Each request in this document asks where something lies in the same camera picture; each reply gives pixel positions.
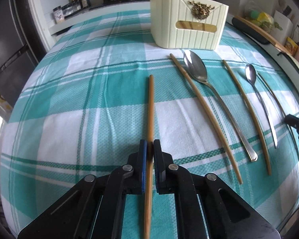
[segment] wooden stick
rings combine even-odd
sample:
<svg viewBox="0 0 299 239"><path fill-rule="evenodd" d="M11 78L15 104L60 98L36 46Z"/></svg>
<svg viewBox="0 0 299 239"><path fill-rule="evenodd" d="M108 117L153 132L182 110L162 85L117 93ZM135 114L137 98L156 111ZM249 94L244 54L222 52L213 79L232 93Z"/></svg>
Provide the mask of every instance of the wooden stick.
<svg viewBox="0 0 299 239"><path fill-rule="evenodd" d="M227 62L225 60L222 61L222 63L225 65L225 67L227 68L231 78L234 80L234 82L236 83L239 92L241 93L248 109L249 109L249 113L254 121L255 127L257 129L259 138L260 138L260 142L262 143L262 151L264 153L265 156L265 161L266 161L266 165L267 165L267 171L268 174L271 175L271 166L270 166L270 159L269 159L269 153L268 153L268 149L267 149L267 145L266 145L266 141L265 141L265 137L264 134L262 133L262 128L260 127L259 121L257 119L257 116L254 112L253 107L251 106L251 103L248 100L248 97L245 93L245 91L243 90L242 86L240 85L238 79L236 78L235 74L233 73L233 71L231 70L231 68L229 67L229 65L227 64Z"/></svg>
<svg viewBox="0 0 299 239"><path fill-rule="evenodd" d="M173 54L170 54L171 59L173 60L173 62L175 63L175 65L178 67L178 69L181 71L181 73L184 75L185 79L188 81L188 83L190 84L190 86L192 87L192 89L194 90L194 93L196 94L198 100L200 101L200 103L202 104L204 110L206 111L209 119L211 120L211 123L213 124L221 142L222 145L224 146L225 151L227 152L228 158L231 162L231 165L234 169L234 172L236 173L237 179L239 184L243 183L243 180L241 178L240 172L239 172L239 168L238 165L236 163L236 160L234 158L234 155L230 149L230 146L224 136L224 134L222 133L222 130L213 114L213 112L210 110L207 102L204 100L203 96L201 95L200 91L197 89L196 85L193 83L192 79L189 77L188 73L184 70L184 68L182 67L182 65L179 63L179 61L174 57Z"/></svg>
<svg viewBox="0 0 299 239"><path fill-rule="evenodd" d="M282 112L282 115L283 117L286 117L286 112L284 111L282 105L280 104L276 94L273 93L273 90L270 88L269 84L266 82L266 80L261 76L261 74L258 74L260 79L263 81L263 83L265 84L265 86L267 86L268 90L270 91L271 95L273 96L274 100L276 101L278 107L280 108L280 111ZM290 131L290 134L291 134L291 137L292 137L292 140L293 140L293 143L295 145L295 148L296 148L296 151L297 151L297 157L298 157L298 161L299 161L299 148L298 148L298 145L297 145L297 141L296 141L296 138L295 138L295 135L291 129L291 127L289 125L287 125L288 128L289 128L289 131Z"/></svg>
<svg viewBox="0 0 299 239"><path fill-rule="evenodd" d="M144 239L150 239L153 195L153 141L154 141L154 77L149 76L149 112L147 124L146 188L144 208Z"/></svg>

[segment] plaid tablecloth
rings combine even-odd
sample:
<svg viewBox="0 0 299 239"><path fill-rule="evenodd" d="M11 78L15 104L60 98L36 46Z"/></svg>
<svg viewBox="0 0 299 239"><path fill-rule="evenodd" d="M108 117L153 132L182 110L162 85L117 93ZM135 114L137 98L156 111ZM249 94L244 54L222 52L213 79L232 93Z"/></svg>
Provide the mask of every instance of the plaid tablecloth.
<svg viewBox="0 0 299 239"><path fill-rule="evenodd" d="M108 14L73 26L39 63L14 107L4 134L0 170L2 203L12 232L17 235L85 175L108 174L137 151L139 140L146 138L151 74L155 79L155 138L160 139L163 151L190 172L216 173L273 226L281 226L299 199L299 162L278 106L258 80L256 86L277 132L279 148L274 148L244 67L253 64L285 111L299 117L294 87L268 54L231 25L225 26L216 51L195 52L207 66L208 80L259 155L256 162L249 162L211 91L196 83L233 149L242 185L206 113L169 58L173 53L183 63L182 50L155 44L147 10ZM247 107L222 59L256 109L272 176L267 174ZM122 238L142 237L143 200L142 196L127 197ZM151 238L177 238L174 197L158 195L155 186Z"/></svg>

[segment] large spoon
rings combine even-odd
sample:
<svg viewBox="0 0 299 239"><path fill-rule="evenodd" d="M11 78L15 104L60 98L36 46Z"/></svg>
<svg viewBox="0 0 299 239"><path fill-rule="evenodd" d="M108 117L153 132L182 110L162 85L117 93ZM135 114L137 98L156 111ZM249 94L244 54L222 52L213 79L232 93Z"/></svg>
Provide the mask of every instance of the large spoon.
<svg viewBox="0 0 299 239"><path fill-rule="evenodd" d="M262 104L262 107L264 108L267 120L269 122L270 129L271 129L274 146L275 146L275 148L277 148L278 147L278 140L277 140L276 131L274 129L274 125L271 121L271 118L269 117L268 110L267 110L267 107L266 107L266 105L265 105L265 103L262 99L262 96L260 95L259 91L257 90L257 88L255 86L255 82L256 82L256 79L257 79L257 73L256 73L256 70L255 70L254 66L251 65L251 64L247 64L246 67L245 67L245 74L246 74L246 78L247 78L248 82L252 85L252 87L256 91L256 94L257 94L257 96L258 96L258 98L259 98L259 100Z"/></svg>
<svg viewBox="0 0 299 239"><path fill-rule="evenodd" d="M190 75L198 82L201 82L202 84L206 85L209 87L209 89L212 90L212 92L216 95L216 98L218 99L219 103L221 104L221 106L224 108L225 112L227 113L227 116L229 118L229 120L231 121L234 129L236 130L236 133L239 137L239 139L241 140L248 156L251 162L254 162L258 159L258 156L255 152L255 150L251 147L251 145L249 144L248 140L246 139L246 137L243 135L243 133L241 132L237 122L235 121L233 115L230 113L229 109L227 108L226 104L224 103L224 101L222 100L222 98L220 97L220 95L218 94L218 92L215 90L215 88L208 83L207 81L207 69L206 66L204 64L204 62L201 60L201 58L194 53L193 51L190 50L185 50L185 54L184 54L184 62L185 65L188 68L188 71L190 73Z"/></svg>

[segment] plastic bag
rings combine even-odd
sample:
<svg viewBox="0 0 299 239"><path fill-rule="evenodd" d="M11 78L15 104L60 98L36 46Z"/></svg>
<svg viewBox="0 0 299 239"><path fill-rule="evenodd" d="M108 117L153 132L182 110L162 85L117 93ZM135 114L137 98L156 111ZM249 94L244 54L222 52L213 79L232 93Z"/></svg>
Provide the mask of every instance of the plastic bag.
<svg viewBox="0 0 299 239"><path fill-rule="evenodd" d="M263 12L254 1L249 1L245 6L245 18L268 33L273 28L273 17Z"/></svg>
<svg viewBox="0 0 299 239"><path fill-rule="evenodd" d="M245 6L245 18L256 20L263 10L254 1L249 1Z"/></svg>

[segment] refrigerator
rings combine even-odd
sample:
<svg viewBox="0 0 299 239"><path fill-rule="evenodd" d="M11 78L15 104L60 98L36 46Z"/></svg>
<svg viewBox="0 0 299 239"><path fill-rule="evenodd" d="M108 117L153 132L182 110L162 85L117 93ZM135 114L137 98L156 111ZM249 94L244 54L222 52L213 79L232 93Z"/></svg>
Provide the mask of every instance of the refrigerator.
<svg viewBox="0 0 299 239"><path fill-rule="evenodd" d="M14 106L45 55L27 0L0 0L0 94Z"/></svg>

